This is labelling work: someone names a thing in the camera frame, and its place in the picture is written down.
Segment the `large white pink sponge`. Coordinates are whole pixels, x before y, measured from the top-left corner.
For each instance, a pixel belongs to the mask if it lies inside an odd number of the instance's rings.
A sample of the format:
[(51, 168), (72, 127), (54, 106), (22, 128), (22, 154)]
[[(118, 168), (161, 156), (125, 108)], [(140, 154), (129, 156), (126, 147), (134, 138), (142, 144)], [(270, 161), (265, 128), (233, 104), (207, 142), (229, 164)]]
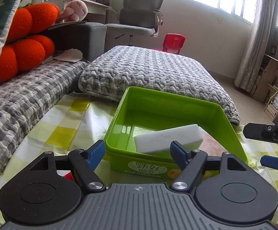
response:
[(213, 154), (223, 150), (223, 146), (197, 124), (138, 135), (134, 140), (136, 151), (149, 155), (169, 154), (173, 141), (188, 150), (200, 149)]

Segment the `green plastic biscuit box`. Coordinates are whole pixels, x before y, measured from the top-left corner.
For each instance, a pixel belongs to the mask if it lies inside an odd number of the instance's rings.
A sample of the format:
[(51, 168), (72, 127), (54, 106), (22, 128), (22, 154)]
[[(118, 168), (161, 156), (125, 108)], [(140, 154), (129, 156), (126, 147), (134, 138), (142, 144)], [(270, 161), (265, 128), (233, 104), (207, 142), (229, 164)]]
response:
[(179, 169), (170, 156), (136, 150), (135, 136), (197, 124), (228, 152), (247, 163), (243, 147), (216, 103), (168, 92), (129, 87), (105, 135), (106, 154), (114, 171), (158, 179), (174, 179)]

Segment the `santa claus plush toy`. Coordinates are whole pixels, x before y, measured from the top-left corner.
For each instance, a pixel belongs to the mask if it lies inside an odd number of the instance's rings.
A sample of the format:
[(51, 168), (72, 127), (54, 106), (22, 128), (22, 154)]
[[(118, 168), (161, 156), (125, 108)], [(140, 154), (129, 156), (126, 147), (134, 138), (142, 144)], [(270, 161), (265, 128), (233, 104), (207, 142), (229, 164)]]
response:
[(65, 177), (65, 178), (67, 178), (67, 179), (69, 179), (71, 181), (74, 181), (72, 173), (69, 170), (58, 170), (57, 174), (62, 176), (62, 177)]

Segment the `green checkered plastic tablecloth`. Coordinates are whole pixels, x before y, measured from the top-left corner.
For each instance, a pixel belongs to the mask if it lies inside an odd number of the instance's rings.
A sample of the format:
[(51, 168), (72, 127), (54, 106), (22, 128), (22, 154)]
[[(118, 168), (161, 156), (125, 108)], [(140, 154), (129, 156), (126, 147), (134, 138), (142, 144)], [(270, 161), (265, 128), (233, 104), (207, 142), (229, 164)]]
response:
[[(91, 99), (72, 93), (54, 105), (24, 138), (0, 176), (0, 189), (30, 161), (44, 151), (66, 155), (74, 149), (86, 149), (105, 137), (117, 104), (112, 101)], [(245, 139), (243, 126), (234, 127), (248, 158), (249, 165), (278, 191), (278, 171), (261, 167), (263, 155), (277, 156), (278, 146), (272, 143)], [(278, 209), (272, 220), (278, 223)], [(0, 227), (4, 224), (0, 212)]]

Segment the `wooden bookshelf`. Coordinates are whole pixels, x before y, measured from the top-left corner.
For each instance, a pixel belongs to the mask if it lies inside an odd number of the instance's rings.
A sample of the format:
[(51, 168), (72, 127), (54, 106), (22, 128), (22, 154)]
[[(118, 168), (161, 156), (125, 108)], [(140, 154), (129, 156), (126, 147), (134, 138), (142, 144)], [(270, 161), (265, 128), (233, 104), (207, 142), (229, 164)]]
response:
[(250, 94), (266, 105), (264, 112), (270, 120), (278, 120), (278, 26), (274, 30)]

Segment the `grey quilted ottoman cover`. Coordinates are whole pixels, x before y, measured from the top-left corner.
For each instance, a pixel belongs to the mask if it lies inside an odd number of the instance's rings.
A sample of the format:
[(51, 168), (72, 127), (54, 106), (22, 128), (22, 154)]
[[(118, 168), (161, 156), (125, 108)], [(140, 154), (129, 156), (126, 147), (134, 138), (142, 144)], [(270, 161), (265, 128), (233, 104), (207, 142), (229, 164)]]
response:
[(115, 46), (92, 61), (78, 81), (83, 93), (117, 102), (131, 86), (217, 103), (231, 124), (240, 124), (238, 110), (229, 94), (201, 63), (190, 57), (142, 47)]

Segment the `beige curtain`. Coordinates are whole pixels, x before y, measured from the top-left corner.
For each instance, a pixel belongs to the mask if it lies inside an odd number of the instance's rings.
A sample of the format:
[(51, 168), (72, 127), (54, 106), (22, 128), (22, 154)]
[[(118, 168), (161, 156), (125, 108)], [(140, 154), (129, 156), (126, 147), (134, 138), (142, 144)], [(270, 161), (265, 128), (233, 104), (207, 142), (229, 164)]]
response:
[(278, 0), (257, 0), (254, 22), (234, 81), (236, 87), (251, 92), (274, 36), (277, 18)]

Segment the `white paper sheet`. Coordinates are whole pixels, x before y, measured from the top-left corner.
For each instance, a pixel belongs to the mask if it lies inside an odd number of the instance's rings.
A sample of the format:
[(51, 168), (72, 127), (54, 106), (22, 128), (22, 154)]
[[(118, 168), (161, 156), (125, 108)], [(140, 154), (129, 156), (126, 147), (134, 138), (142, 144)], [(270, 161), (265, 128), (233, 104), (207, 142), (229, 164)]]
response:
[(78, 49), (69, 49), (55, 56), (54, 59), (58, 61), (77, 62), (83, 59), (83, 53)]

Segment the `red plastic stool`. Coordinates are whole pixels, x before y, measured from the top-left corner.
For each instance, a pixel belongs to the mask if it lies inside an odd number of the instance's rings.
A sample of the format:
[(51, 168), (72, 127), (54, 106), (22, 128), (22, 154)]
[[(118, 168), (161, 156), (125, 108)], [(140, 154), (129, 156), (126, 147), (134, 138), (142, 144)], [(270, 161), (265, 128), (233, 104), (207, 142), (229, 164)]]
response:
[(179, 54), (186, 38), (180, 34), (169, 33), (165, 36), (162, 51), (167, 53)]

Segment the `orange carrot plush cushion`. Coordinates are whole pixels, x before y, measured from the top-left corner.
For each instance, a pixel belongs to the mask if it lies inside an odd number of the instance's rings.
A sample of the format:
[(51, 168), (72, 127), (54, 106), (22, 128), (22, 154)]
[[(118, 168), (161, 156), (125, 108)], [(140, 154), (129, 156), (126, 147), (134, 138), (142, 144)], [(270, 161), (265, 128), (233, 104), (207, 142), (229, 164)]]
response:
[(58, 19), (59, 8), (50, 3), (17, 9), (0, 55), (0, 84), (32, 70), (53, 55), (54, 42), (40, 33)]

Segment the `pink octopus plush toy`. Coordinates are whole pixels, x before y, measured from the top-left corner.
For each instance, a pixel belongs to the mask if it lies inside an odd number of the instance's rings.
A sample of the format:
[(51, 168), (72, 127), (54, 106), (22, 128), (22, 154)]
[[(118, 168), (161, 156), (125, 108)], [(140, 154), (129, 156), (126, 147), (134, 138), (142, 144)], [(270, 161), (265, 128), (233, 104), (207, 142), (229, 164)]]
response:
[(82, 21), (88, 14), (88, 8), (83, 1), (73, 0), (70, 1), (64, 11), (60, 13), (59, 17), (56, 20), (56, 23), (59, 22), (73, 22), (73, 21)]

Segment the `grey office chair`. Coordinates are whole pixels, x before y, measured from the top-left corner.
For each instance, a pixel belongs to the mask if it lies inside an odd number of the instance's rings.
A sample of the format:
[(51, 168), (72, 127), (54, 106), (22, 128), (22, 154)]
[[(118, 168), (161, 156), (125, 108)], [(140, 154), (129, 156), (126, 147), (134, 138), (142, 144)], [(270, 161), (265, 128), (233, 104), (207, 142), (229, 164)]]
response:
[(115, 39), (128, 36), (128, 45), (132, 45), (134, 36), (158, 37), (159, 27), (163, 25), (163, 13), (160, 11), (164, 0), (123, 0), (123, 8), (115, 14), (118, 23), (107, 23), (107, 32), (118, 34)]

